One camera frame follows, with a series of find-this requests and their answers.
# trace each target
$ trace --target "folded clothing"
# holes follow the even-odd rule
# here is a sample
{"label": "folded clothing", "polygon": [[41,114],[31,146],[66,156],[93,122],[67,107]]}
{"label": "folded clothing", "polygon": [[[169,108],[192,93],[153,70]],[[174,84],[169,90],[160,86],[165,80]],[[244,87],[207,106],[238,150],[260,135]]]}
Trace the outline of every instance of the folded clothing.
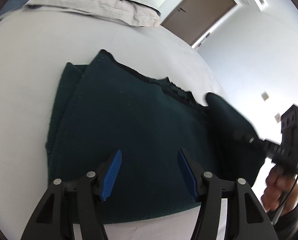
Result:
{"label": "folded clothing", "polygon": [[[89,65],[68,63],[46,143],[49,182],[77,179],[119,148],[123,161],[115,186],[98,205],[104,223],[156,218],[198,206],[178,168],[182,147],[206,171],[223,179],[243,177],[252,185],[264,157],[235,143],[232,148],[221,145],[215,127],[256,132],[219,96],[208,94],[207,101],[209,106],[203,107],[168,78],[145,77],[105,50]],[[214,120],[208,111],[223,117]]]}
{"label": "folded clothing", "polygon": [[130,26],[160,25],[160,12],[152,0],[29,0],[26,6],[71,11]]}

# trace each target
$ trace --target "ribbed blue pad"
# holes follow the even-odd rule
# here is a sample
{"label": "ribbed blue pad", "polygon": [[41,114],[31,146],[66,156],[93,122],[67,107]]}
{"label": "ribbed blue pad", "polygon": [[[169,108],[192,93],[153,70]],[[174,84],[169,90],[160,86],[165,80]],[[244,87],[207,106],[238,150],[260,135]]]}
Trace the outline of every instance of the ribbed blue pad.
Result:
{"label": "ribbed blue pad", "polygon": [[190,168],[186,158],[184,157],[182,150],[178,151],[178,166],[180,168],[184,182],[187,186],[189,195],[195,201],[197,201],[198,197],[199,197],[199,194],[197,191],[197,182],[196,182],[196,179],[191,171],[191,168]]}
{"label": "ribbed blue pad", "polygon": [[102,201],[106,201],[107,197],[111,195],[113,185],[116,181],[116,178],[121,166],[121,162],[122,162],[122,153],[120,150],[117,150],[116,156],[113,158],[113,161],[102,182],[102,192],[100,194]]}

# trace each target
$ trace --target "metal screw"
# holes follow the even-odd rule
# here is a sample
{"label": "metal screw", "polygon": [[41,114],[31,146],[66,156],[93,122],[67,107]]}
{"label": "metal screw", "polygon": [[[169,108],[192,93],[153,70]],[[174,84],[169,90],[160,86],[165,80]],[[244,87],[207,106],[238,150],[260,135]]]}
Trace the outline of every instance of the metal screw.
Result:
{"label": "metal screw", "polygon": [[241,185],[246,184],[246,181],[245,181],[245,179],[243,179],[243,178],[239,178],[239,179],[238,179],[238,182],[239,182]]}
{"label": "metal screw", "polygon": [[88,178],[93,178],[95,175],[96,175],[96,173],[95,173],[94,171],[89,171],[89,172],[87,173],[87,177],[88,177]]}
{"label": "metal screw", "polygon": [[211,172],[206,171],[206,172],[203,173],[203,176],[205,176],[206,178],[212,178],[213,175],[212,175]]}
{"label": "metal screw", "polygon": [[53,181],[53,184],[55,184],[55,185],[59,185],[59,184],[61,184],[61,182],[62,182],[61,179],[55,179],[55,180]]}

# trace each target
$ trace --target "white bed sheet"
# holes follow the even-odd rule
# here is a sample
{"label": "white bed sheet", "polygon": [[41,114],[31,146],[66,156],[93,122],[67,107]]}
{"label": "white bed sheet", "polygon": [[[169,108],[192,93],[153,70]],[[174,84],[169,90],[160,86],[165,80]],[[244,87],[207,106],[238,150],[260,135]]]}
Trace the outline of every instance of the white bed sheet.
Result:
{"label": "white bed sheet", "polygon": [[[88,64],[101,49],[145,76],[168,76],[183,90],[192,91],[201,104],[210,91],[226,97],[200,55],[163,27],[129,27],[50,11],[22,9],[9,14],[0,22],[0,229],[9,240],[20,239],[48,186],[45,142],[65,64]],[[185,213],[195,214],[195,220],[197,209]],[[176,222],[179,231],[174,232],[183,229],[189,239],[194,223],[171,215],[175,217],[188,223],[181,228]],[[141,230],[156,228],[156,221],[147,223],[151,227],[136,223],[139,237],[134,239],[152,239]],[[106,228],[110,240],[122,239],[124,225]],[[172,239],[181,238],[173,235]]]}

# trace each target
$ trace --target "garment sleeve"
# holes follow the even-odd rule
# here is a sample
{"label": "garment sleeve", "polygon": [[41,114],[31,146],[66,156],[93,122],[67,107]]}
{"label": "garment sleeve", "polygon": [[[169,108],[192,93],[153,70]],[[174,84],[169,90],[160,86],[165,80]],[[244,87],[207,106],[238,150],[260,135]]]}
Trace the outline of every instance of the garment sleeve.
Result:
{"label": "garment sleeve", "polygon": [[296,231],[298,221],[298,204],[289,213],[279,218],[278,222],[274,225],[274,229],[279,240],[289,240]]}

